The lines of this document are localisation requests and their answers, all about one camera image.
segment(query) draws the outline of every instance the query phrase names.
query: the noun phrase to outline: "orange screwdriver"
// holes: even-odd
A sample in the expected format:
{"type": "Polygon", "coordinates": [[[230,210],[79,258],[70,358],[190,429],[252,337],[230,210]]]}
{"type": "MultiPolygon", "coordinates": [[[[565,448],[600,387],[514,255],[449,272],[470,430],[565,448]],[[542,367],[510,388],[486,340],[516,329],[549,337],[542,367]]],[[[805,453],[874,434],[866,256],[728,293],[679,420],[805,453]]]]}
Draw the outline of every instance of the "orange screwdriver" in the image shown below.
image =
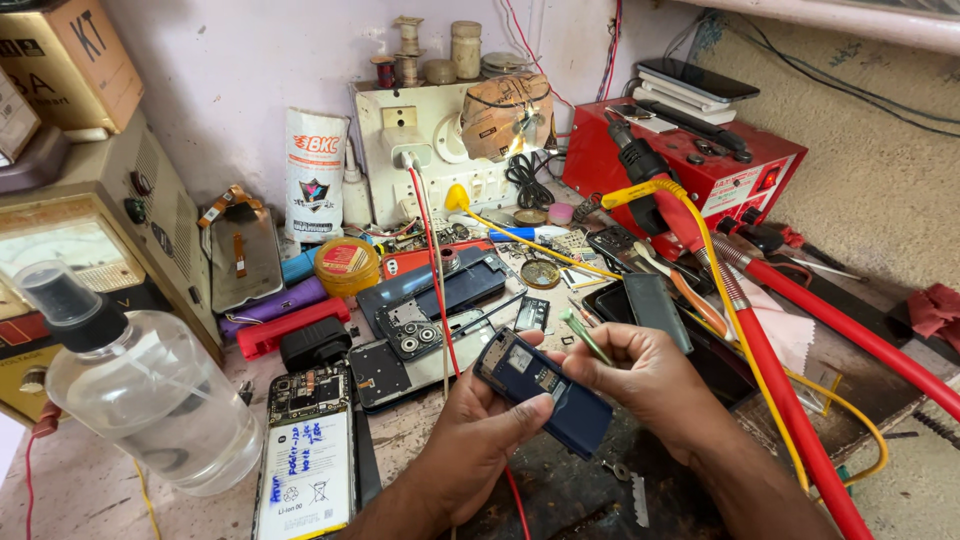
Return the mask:
{"type": "Polygon", "coordinates": [[[600,319],[596,318],[596,316],[594,316],[589,311],[584,309],[583,304],[577,305],[576,300],[573,300],[569,296],[567,296],[566,298],[567,300],[570,301],[571,304],[573,304],[574,307],[576,307],[580,311],[580,316],[582,316],[584,320],[587,321],[587,324],[589,324],[591,328],[597,328],[598,326],[601,325],[600,319]]]}

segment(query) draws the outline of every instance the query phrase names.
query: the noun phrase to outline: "purple tool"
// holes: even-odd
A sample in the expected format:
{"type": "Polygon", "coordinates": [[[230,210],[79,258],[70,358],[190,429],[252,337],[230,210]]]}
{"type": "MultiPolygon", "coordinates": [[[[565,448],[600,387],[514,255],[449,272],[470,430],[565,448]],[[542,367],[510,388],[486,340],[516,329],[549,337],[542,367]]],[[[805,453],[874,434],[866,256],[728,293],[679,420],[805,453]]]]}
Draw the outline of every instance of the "purple tool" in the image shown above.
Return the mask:
{"type": "Polygon", "coordinates": [[[220,331],[224,337],[232,338],[237,331],[251,324],[260,324],[273,321],[280,315],[286,315],[303,307],[313,306],[326,300],[326,291],[320,280],[312,276],[306,281],[298,283],[294,288],[283,290],[257,302],[255,306],[247,307],[220,319],[220,331]]]}

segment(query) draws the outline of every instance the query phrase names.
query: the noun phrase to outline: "hand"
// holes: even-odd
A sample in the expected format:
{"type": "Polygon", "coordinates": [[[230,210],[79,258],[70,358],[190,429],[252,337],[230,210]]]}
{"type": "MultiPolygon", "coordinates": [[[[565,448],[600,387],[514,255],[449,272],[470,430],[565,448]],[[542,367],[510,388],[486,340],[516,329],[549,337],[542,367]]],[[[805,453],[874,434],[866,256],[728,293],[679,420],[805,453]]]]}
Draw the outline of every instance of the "hand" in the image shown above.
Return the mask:
{"type": "Polygon", "coordinates": [[[633,412],[682,464],[689,465],[691,452],[709,444],[713,435],[723,436],[736,427],[666,332],[606,323],[590,336],[614,364],[626,369],[604,365],[577,340],[561,363],[564,373],[633,412]]]}
{"type": "MultiPolygon", "coordinates": [[[[533,346],[543,332],[520,337],[533,346]]],[[[563,353],[549,354],[554,361],[563,353]]],[[[444,528],[465,523],[487,500],[516,447],[528,441],[553,414],[553,398],[544,393],[513,408],[468,367],[449,398],[423,451],[397,482],[419,484],[418,497],[429,497],[444,528]]]]}

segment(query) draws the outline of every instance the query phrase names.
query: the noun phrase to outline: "workbench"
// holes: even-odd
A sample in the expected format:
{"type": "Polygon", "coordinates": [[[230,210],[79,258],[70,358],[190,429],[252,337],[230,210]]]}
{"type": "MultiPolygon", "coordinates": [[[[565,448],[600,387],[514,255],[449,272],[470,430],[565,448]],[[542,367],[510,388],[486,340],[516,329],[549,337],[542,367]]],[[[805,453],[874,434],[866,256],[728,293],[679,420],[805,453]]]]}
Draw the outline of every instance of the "workbench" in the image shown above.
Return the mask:
{"type": "MultiPolygon", "coordinates": [[[[573,190],[551,184],[559,201],[574,205],[582,200],[573,190]]],[[[599,221],[594,228],[602,227],[599,221]]],[[[523,259],[504,257],[515,270],[523,259]]],[[[597,259],[598,267],[604,265],[597,259]]],[[[891,309],[899,299],[888,298],[871,287],[846,278],[820,273],[881,310],[891,309]]],[[[584,296],[591,289],[580,289],[584,296]]],[[[542,347],[564,350],[561,338],[572,333],[557,320],[569,306],[570,290],[562,283],[549,290],[531,289],[528,294],[552,304],[548,327],[554,329],[542,347]]],[[[789,312],[800,310],[774,295],[789,312]]],[[[496,327],[516,317],[519,302],[494,315],[496,327]]],[[[372,333],[359,311],[349,326],[360,336],[354,344],[372,340],[372,333]]],[[[917,340],[903,351],[937,377],[953,382],[960,368],[933,353],[917,340]]],[[[881,430],[896,424],[919,404],[922,394],[877,360],[867,357],[852,343],[822,324],[807,356],[807,365],[823,361],[843,374],[837,393],[870,417],[881,430]]],[[[279,353],[246,362],[236,345],[227,348],[224,371],[237,386],[253,381],[251,409],[265,420],[270,381],[285,373],[279,353]]],[[[381,482],[396,479],[415,457],[430,435],[443,407],[443,391],[433,389],[394,408],[369,417],[381,482]]],[[[739,405],[734,417],[785,467],[789,458],[762,397],[739,405]]],[[[829,455],[842,463],[855,449],[871,440],[866,429],[850,414],[835,407],[827,417],[811,415],[829,455]]],[[[24,452],[21,441],[10,472],[0,489],[0,536],[23,536],[27,490],[24,484],[24,452]]],[[[720,516],[688,469],[667,454],[655,436],[639,426],[617,406],[613,422],[598,457],[620,462],[645,478],[650,528],[636,524],[633,489],[630,482],[617,480],[594,458],[585,462],[569,454],[547,434],[523,445],[510,461],[523,499],[533,538],[726,538],[720,516]]],[[[148,539],[153,534],[147,509],[140,496],[139,480],[132,460],[76,421],[66,421],[60,430],[38,439],[32,452],[33,484],[36,492],[33,529],[35,538],[59,540],[87,538],[148,539]]],[[[156,520],[164,538],[239,540],[250,538],[257,467],[227,492],[208,498],[194,498],[175,491],[144,470],[156,520]]],[[[505,480],[496,485],[490,500],[476,516],[458,529],[461,538],[522,538],[516,506],[505,480]]]]}

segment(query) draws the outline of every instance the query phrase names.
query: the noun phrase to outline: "left hand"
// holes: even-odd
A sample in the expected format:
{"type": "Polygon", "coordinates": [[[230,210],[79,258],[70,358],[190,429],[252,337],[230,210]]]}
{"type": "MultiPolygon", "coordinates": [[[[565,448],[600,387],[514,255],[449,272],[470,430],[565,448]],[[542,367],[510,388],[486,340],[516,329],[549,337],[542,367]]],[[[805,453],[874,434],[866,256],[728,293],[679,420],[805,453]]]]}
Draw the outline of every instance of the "left hand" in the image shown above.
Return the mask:
{"type": "MultiPolygon", "coordinates": [[[[535,347],[543,341],[541,331],[519,335],[535,347]]],[[[565,357],[548,355],[556,361],[565,357]]],[[[511,408],[473,375],[471,365],[450,390],[423,451],[397,482],[414,482],[444,528],[462,525],[490,496],[516,447],[536,435],[551,414],[550,394],[511,408]]]]}

